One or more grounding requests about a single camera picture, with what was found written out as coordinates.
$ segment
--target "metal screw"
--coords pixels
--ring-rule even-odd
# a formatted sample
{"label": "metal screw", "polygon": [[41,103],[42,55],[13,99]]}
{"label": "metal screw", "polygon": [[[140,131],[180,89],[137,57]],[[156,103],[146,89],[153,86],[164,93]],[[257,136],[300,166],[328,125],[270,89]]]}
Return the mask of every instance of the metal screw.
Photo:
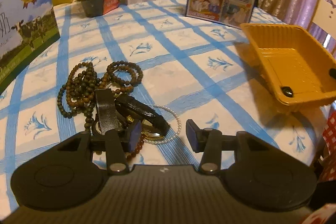
{"label": "metal screw", "polygon": [[215,172],[218,169],[218,166],[217,164],[208,162],[206,164],[202,164],[201,168],[205,172]]}
{"label": "metal screw", "polygon": [[111,169],[113,172],[121,172],[121,171],[123,171],[123,170],[126,169],[126,165],[121,164],[121,163],[111,164],[111,165],[110,165],[110,169]]}

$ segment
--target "milk box with cows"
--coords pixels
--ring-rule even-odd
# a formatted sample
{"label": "milk box with cows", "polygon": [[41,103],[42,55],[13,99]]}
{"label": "milk box with cows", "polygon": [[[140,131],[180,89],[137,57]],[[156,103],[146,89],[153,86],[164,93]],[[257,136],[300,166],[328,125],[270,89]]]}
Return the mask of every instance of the milk box with cows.
{"label": "milk box with cows", "polygon": [[0,94],[59,38],[51,0],[0,0]]}

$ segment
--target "bead necklace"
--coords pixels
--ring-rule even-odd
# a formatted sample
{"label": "bead necklace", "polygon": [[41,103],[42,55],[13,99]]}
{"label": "bead necklace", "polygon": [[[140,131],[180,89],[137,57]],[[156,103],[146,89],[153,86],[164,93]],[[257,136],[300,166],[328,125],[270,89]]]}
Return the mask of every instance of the bead necklace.
{"label": "bead necklace", "polygon": [[[79,68],[86,67],[75,78],[75,73]],[[115,75],[116,71],[125,71],[131,75],[130,81],[124,81]],[[95,107],[95,89],[104,89],[109,82],[120,85],[120,89],[112,91],[112,94],[130,93],[134,87],[139,85],[143,78],[141,68],[135,63],[126,61],[112,62],[108,65],[102,79],[97,78],[97,73],[93,69],[92,62],[82,62],[76,65],[69,74],[67,83],[62,85],[57,96],[57,106],[65,118],[72,118],[83,112],[85,119],[85,130],[90,131],[90,128],[95,121],[92,118],[92,112]],[[66,90],[67,104],[72,108],[71,112],[65,111],[62,105],[63,93]],[[137,144],[136,149],[127,159],[135,157],[144,144],[144,135],[142,134]]]}

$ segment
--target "red checkered cloth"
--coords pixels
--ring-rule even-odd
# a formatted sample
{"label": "red checkered cloth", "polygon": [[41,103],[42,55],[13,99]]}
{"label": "red checkered cloth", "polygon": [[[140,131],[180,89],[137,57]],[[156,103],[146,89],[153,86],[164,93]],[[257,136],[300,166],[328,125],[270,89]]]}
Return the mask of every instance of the red checkered cloth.
{"label": "red checkered cloth", "polygon": [[324,224],[336,213],[336,204],[326,204],[313,212],[302,224]]}
{"label": "red checkered cloth", "polygon": [[325,160],[325,167],[319,178],[319,182],[336,180],[336,111],[334,111],[322,133],[330,156]]}

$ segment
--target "tablecloth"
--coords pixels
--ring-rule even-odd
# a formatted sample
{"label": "tablecloth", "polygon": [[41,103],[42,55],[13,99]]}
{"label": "tablecloth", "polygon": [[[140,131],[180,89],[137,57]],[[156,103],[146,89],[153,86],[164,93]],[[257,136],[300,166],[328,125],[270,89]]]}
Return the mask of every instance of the tablecloth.
{"label": "tablecloth", "polygon": [[[61,34],[0,96],[0,219],[17,207],[10,189],[19,165],[84,130],[84,116],[63,118],[56,107],[58,90],[71,69],[88,61],[102,76],[108,64],[127,60],[143,70],[133,96],[175,111],[182,124],[223,134],[248,131],[309,165],[326,124],[327,109],[279,114],[258,61],[239,29],[184,17],[186,0],[155,0],[85,18],[78,4],[55,7]],[[280,23],[254,8],[251,22]],[[176,130],[174,117],[161,111]],[[145,144],[132,164],[192,164],[202,154],[191,151],[183,126],[178,139]],[[100,168],[105,155],[94,155]],[[222,153],[222,168],[234,162]]]}

